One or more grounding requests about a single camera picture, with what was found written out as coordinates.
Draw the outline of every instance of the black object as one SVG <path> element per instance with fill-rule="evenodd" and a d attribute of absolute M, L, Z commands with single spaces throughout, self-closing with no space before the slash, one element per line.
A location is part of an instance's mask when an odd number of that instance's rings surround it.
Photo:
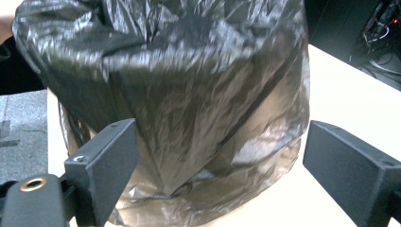
<path fill-rule="evenodd" d="M 401 221 L 401 163 L 351 133 L 311 121 L 305 167 L 359 226 Z"/>
<path fill-rule="evenodd" d="M 8 55 L 0 61 L 0 96 L 44 89 L 42 82 L 16 49 L 14 38 L 7 39 L 1 45 Z"/>
<path fill-rule="evenodd" d="M 13 185 L 0 206 L 2 227 L 103 226 L 138 164 L 134 120 L 113 123 L 65 161 L 65 174 Z"/>
<path fill-rule="evenodd" d="M 379 0 L 305 0 L 310 43 L 348 62 Z"/>

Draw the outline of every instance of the gray floor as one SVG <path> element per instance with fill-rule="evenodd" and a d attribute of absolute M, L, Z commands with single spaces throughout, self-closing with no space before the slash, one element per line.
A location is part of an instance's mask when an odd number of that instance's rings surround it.
<path fill-rule="evenodd" d="M 0 96 L 0 183 L 45 172 L 46 90 Z"/>

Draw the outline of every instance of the black plastic bracket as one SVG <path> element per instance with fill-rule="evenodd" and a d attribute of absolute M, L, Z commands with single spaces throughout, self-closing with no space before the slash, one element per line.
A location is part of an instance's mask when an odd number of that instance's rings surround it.
<path fill-rule="evenodd" d="M 357 226 L 401 220 L 401 163 L 351 133 L 311 121 L 304 166 Z"/>

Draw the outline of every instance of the black cable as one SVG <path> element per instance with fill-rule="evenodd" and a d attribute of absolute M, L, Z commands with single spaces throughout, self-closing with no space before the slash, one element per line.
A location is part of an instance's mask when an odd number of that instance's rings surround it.
<path fill-rule="evenodd" d="M 376 64 L 378 64 L 378 65 L 386 65 L 386 64 L 388 64 L 390 61 L 392 61 L 392 56 L 393 56 L 394 54 L 392 53 L 392 55 L 390 56 L 390 59 L 388 60 L 388 61 L 386 61 L 386 62 L 384 62 L 384 63 L 376 63 Z"/>
<path fill-rule="evenodd" d="M 372 72 L 372 70 L 368 69 L 366 66 L 360 66 L 360 71 L 363 72 L 363 70 L 368 72 L 370 74 L 370 76 L 372 76 L 374 79 L 377 79 L 377 76 L 375 75 L 374 72 Z"/>

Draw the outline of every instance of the gray plastic bag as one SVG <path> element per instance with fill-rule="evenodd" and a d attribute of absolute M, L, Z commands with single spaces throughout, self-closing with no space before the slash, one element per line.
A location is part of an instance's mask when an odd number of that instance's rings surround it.
<path fill-rule="evenodd" d="M 64 108 L 70 153 L 90 130 L 136 118 L 141 163 L 113 223 L 203 224 L 297 158 L 309 117 L 302 0 L 30 0 L 13 33 Z"/>

